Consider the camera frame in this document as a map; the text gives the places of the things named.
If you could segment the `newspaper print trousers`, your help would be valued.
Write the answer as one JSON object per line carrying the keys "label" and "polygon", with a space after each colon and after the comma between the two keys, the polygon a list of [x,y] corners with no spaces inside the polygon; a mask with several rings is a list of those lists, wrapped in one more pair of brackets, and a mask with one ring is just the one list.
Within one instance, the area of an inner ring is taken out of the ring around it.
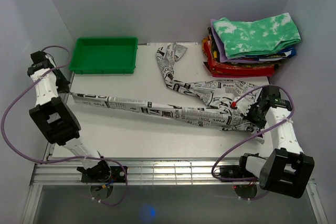
{"label": "newspaper print trousers", "polygon": [[231,108],[231,104],[243,94],[247,94],[243,99],[245,105],[254,104],[260,94],[259,90],[255,90],[256,85],[232,79],[200,82],[177,80],[174,76],[174,65],[186,51],[187,47],[174,42],[157,50],[156,61],[167,89],[198,98],[203,106],[158,104],[152,101],[82,93],[72,93],[72,98],[76,103],[159,116],[199,127],[246,131],[251,134],[260,132],[259,126],[254,126],[244,118],[244,112]]}

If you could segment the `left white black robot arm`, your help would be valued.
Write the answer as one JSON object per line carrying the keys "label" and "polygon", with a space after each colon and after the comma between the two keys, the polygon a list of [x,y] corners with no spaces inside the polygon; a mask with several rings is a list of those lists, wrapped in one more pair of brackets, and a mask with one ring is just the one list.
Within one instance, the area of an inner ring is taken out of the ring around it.
{"label": "left white black robot arm", "polygon": [[105,182],[111,177],[111,168],[99,152],[85,147],[80,138],[81,126],[73,112],[64,103],[59,93],[68,93],[70,82],[59,69],[54,69],[52,56],[43,51],[32,53],[33,64],[27,74],[35,85],[36,104],[29,115],[51,144],[69,150],[74,156],[81,157],[82,166],[77,171],[90,179]]}

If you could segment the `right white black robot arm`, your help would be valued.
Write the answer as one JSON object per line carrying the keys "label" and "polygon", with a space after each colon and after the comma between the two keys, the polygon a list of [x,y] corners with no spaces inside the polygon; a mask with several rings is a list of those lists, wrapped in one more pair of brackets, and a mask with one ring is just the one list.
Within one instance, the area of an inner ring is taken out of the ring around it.
{"label": "right white black robot arm", "polygon": [[282,98],[284,89],[265,85],[237,98],[231,107],[260,129],[258,135],[271,135],[274,150],[269,157],[245,153],[239,159],[238,177],[256,177],[261,189],[300,198],[314,169],[314,159],[300,147],[292,122],[295,106],[290,95]]}

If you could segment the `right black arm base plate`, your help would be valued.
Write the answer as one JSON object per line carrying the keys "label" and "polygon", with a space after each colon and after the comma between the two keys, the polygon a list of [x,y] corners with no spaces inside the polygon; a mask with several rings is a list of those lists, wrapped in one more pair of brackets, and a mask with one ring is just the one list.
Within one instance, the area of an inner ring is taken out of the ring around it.
{"label": "right black arm base plate", "polygon": [[261,166],[240,167],[238,165],[222,165],[213,171],[224,182],[267,181],[269,174]]}

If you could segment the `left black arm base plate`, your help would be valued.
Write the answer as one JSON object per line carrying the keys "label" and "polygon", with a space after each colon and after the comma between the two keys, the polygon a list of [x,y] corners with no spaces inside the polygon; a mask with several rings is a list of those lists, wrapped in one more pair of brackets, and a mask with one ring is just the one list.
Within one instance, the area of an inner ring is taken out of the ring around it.
{"label": "left black arm base plate", "polygon": [[100,181],[97,179],[91,179],[85,174],[81,175],[80,181],[82,183],[108,183],[113,181],[114,183],[125,183],[125,178],[128,173],[128,167],[124,166],[124,170],[120,166],[111,166],[111,176],[106,181]]}

